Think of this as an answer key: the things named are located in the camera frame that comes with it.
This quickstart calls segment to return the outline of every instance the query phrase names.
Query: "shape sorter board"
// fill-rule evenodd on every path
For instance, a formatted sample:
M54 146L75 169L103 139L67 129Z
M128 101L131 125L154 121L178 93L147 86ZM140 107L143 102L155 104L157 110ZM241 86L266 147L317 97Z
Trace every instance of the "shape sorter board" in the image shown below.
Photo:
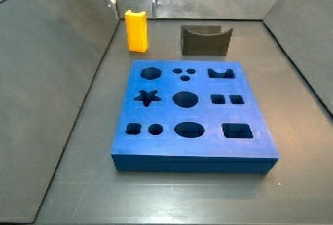
M111 154L119 171L268 174L280 155L241 64L134 61Z

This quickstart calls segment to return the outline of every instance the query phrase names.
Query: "dark gray arch-shaped block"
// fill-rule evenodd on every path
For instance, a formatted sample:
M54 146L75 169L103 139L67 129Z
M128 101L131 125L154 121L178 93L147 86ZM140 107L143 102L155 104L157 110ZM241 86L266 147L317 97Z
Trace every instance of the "dark gray arch-shaped block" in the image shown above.
M221 32L221 26L182 26L183 55L225 56L233 28Z

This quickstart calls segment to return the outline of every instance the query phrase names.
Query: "square hole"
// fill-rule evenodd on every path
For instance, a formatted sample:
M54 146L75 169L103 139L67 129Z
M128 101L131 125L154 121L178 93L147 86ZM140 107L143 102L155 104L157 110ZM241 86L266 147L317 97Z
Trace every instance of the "square hole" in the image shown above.
M225 104L223 95L211 95L213 104Z
M241 95L231 95L229 98L231 104L245 104L245 99Z
M138 135L140 133L140 127L142 125L139 123L128 123L124 133L127 135Z
M254 138L249 124L223 123L222 124L223 136L226 138Z

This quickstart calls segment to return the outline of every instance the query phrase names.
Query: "star-shaped hole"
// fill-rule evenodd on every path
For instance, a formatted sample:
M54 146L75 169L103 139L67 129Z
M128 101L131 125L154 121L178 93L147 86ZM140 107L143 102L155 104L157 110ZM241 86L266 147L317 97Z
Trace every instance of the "star-shaped hole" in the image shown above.
M134 98L135 101L142 101L144 107L148 107L151 105L153 101L161 101L161 99L157 97L158 90L153 90L147 92L146 90L140 90L140 95Z

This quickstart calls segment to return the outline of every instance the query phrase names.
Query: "yellow block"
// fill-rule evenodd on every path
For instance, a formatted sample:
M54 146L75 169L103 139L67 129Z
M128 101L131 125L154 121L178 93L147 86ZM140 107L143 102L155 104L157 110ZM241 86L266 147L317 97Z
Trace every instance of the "yellow block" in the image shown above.
M127 45L131 51L146 52L148 49L148 27L146 11L124 12Z

